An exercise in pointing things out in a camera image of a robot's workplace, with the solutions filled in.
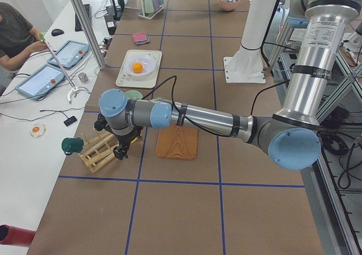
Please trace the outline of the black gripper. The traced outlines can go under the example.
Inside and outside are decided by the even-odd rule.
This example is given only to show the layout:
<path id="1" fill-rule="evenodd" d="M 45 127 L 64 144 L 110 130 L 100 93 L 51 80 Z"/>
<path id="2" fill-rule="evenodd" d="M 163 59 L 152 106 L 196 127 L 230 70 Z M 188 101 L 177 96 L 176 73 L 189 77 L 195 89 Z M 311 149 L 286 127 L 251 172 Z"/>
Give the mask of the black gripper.
<path id="1" fill-rule="evenodd" d="M 123 160 L 128 158 L 128 149 L 130 148 L 131 142 L 137 138 L 141 138 L 141 131 L 143 127 L 135 126 L 125 135 L 116 135 L 119 142 L 119 146 L 113 149 L 114 157 L 116 159 Z"/>

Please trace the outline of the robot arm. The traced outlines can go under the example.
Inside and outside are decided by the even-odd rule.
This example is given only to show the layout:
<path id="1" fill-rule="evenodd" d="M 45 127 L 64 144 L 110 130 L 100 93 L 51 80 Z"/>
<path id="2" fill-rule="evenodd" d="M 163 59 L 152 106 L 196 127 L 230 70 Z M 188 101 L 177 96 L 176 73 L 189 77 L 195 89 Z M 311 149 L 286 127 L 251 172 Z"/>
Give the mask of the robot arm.
<path id="1" fill-rule="evenodd" d="M 127 98 L 119 89 L 103 92 L 94 126 L 116 135 L 115 156 L 123 158 L 143 127 L 195 126 L 217 136 L 237 137 L 265 152 L 277 165 L 301 170 L 321 154 L 316 114 L 331 77 L 348 23 L 361 11 L 361 0 L 290 0 L 288 25 L 306 35 L 288 82 L 282 107 L 271 117 L 239 116 L 163 98 Z"/>

